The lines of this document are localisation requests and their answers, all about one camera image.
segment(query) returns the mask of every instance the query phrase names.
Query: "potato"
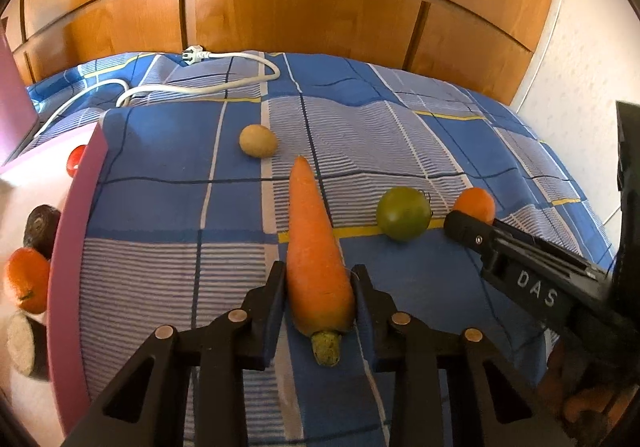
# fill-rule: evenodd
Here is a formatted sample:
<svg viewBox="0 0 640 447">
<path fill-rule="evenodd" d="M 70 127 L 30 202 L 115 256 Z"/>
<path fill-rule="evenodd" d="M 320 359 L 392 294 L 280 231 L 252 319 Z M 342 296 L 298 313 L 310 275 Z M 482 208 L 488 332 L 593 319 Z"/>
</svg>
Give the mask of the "potato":
<svg viewBox="0 0 640 447">
<path fill-rule="evenodd" d="M 240 148 L 254 158 L 268 158 L 276 154 L 278 139 L 268 128 L 254 123 L 240 133 Z"/>
</svg>

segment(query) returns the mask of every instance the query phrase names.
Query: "blue checkered bedspread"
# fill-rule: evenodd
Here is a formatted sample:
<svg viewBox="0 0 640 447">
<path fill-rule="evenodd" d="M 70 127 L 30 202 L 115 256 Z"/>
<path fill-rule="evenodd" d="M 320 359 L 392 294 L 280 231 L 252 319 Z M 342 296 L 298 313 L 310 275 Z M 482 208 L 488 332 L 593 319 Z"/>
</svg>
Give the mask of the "blue checkered bedspread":
<svg viewBox="0 0 640 447">
<path fill-rule="evenodd" d="M 545 365 L 540 324 L 481 280 L 479 258 L 448 241 L 442 221 L 462 189 L 482 187 L 501 220 L 610 267 L 603 227 L 554 151 L 506 107 L 453 84 L 324 55 L 267 58 L 282 72 L 273 82 L 209 101 L 142 94 L 106 113 L 109 150 L 81 271 L 90 396 L 156 326 L 207 324 L 263 284 L 274 260 L 286 260 L 287 175 L 299 154 L 317 173 L 348 267 L 366 264 L 399 309 L 436 329 L 482 329 L 535 383 Z M 205 86 L 258 72 L 257 62 L 239 58 L 185 66 L 178 56 L 125 54 L 82 64 L 30 93 L 48 118 L 107 78 Z M 97 120 L 120 93 L 111 85 L 82 97 L 32 146 Z M 278 136 L 272 159 L 240 151 L 250 123 Z M 397 185 L 428 192 L 434 210 L 430 230 L 406 244 L 375 226 L 378 199 Z M 370 372 L 354 332 L 340 364 L 322 368 L 287 316 L 273 366 L 246 372 L 244 392 L 251 445 L 388 443 L 393 376 Z M 192 442 L 190 389 L 185 445 Z"/>
</svg>

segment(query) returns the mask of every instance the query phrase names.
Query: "white wall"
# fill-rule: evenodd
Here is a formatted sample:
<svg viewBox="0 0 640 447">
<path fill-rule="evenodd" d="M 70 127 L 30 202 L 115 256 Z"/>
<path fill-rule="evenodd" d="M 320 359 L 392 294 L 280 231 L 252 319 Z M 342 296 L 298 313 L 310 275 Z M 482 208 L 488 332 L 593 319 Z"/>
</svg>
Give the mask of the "white wall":
<svg viewBox="0 0 640 447">
<path fill-rule="evenodd" d="M 554 0 L 511 108 L 580 184 L 617 248 L 615 101 L 640 103 L 640 20 L 627 0 Z"/>
</svg>

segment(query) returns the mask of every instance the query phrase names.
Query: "white power cable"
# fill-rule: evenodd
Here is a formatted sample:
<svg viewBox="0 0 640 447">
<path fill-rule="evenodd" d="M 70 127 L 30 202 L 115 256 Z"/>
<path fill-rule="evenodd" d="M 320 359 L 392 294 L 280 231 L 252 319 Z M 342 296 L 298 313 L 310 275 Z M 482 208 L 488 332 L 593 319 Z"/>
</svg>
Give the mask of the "white power cable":
<svg viewBox="0 0 640 447">
<path fill-rule="evenodd" d="M 215 86 L 206 86 L 204 88 L 189 88 L 182 86 L 167 86 L 165 84 L 150 84 L 148 86 L 137 86 L 122 93 L 116 101 L 116 107 L 126 107 L 129 105 L 130 98 L 137 93 L 152 93 L 153 91 L 164 91 L 167 93 L 182 93 L 182 94 L 213 94 L 220 93 L 220 91 L 231 90 L 233 88 L 242 88 L 244 86 L 251 86 L 260 82 L 266 82 L 268 80 L 275 80 L 280 77 L 280 69 L 271 61 L 259 57 L 258 55 L 251 55 L 249 53 L 230 52 L 230 53 L 211 53 L 201 50 L 193 50 L 198 46 L 192 46 L 188 48 L 191 50 L 185 51 L 182 54 L 182 58 L 187 62 L 199 62 L 202 59 L 221 58 L 221 57 L 241 57 L 244 59 L 251 59 L 252 61 L 258 61 L 264 64 L 273 71 L 271 75 L 256 75 L 255 77 L 240 78 L 239 80 L 233 80 L 231 82 L 224 82 L 223 84 L 216 84 Z"/>
<path fill-rule="evenodd" d="M 231 53 L 211 53 L 202 50 L 202 46 L 190 46 L 182 53 L 182 58 L 187 64 L 195 64 L 196 62 L 200 62 L 203 59 L 217 59 L 221 57 L 241 57 L 243 59 L 251 59 L 252 61 L 260 62 L 264 64 L 268 68 L 273 71 L 271 75 L 256 75 L 255 77 L 247 77 L 240 78 L 238 80 L 233 80 L 231 82 L 224 82 L 223 84 L 216 84 L 215 86 L 206 86 L 204 88 L 189 88 L 183 86 L 167 86 L 165 84 L 150 84 L 148 86 L 137 86 L 135 88 L 129 88 L 129 85 L 119 78 L 108 78 L 108 80 L 104 80 L 103 82 L 98 82 L 92 86 L 89 86 L 85 90 L 80 91 L 80 93 L 72 96 L 68 101 L 66 101 L 62 106 L 55 110 L 55 112 L 49 117 L 49 120 L 44 123 L 44 125 L 38 130 L 38 132 L 34 135 L 33 140 L 39 137 L 43 132 L 45 132 L 51 123 L 61 114 L 67 107 L 73 104 L 78 98 L 83 96 L 85 93 L 89 91 L 95 90 L 100 86 L 105 86 L 107 84 L 119 84 L 123 87 L 124 93 L 122 93 L 117 101 L 116 107 L 126 107 L 129 106 L 130 98 L 137 93 L 153 93 L 154 91 L 165 91 L 168 93 L 182 93 L 182 94 L 213 94 L 219 93 L 220 91 L 231 90 L 234 88 L 242 88 L 244 86 L 252 86 L 253 84 L 258 84 L 260 82 L 267 82 L 268 80 L 275 80 L 280 77 L 280 69 L 271 61 L 264 59 L 258 55 L 252 55 L 251 53 L 241 53 L 241 52 L 231 52 Z"/>
<path fill-rule="evenodd" d="M 80 91 L 80 93 L 72 96 L 70 99 L 68 99 L 68 101 L 62 104 L 62 106 L 56 109 L 54 113 L 49 117 L 49 120 L 47 120 L 47 122 L 45 122 L 44 125 L 41 128 L 39 128 L 38 132 L 33 136 L 33 140 L 35 140 L 43 132 L 45 132 L 49 127 L 49 125 L 51 125 L 53 121 L 58 117 L 58 115 L 62 113 L 71 104 L 73 104 L 78 98 L 83 96 L 85 93 L 88 93 L 89 91 L 95 90 L 100 86 L 105 86 L 107 84 L 119 84 L 124 88 L 125 91 L 129 90 L 129 85 L 124 80 L 120 80 L 119 78 L 108 78 L 108 80 L 104 80 L 103 82 L 97 82 L 93 86 L 89 86 L 85 90 Z"/>
</svg>

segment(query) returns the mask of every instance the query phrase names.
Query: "beet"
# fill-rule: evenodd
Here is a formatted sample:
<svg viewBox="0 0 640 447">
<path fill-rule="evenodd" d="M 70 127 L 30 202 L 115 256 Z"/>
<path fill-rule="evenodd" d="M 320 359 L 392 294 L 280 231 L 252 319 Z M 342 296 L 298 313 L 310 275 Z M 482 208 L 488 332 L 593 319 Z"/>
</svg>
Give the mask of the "beet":
<svg viewBox="0 0 640 447">
<path fill-rule="evenodd" d="M 57 208 L 50 205 L 39 205 L 34 208 L 29 214 L 27 225 L 24 228 L 23 245 L 37 250 L 47 259 L 51 259 L 59 222 L 60 211 Z"/>
</svg>

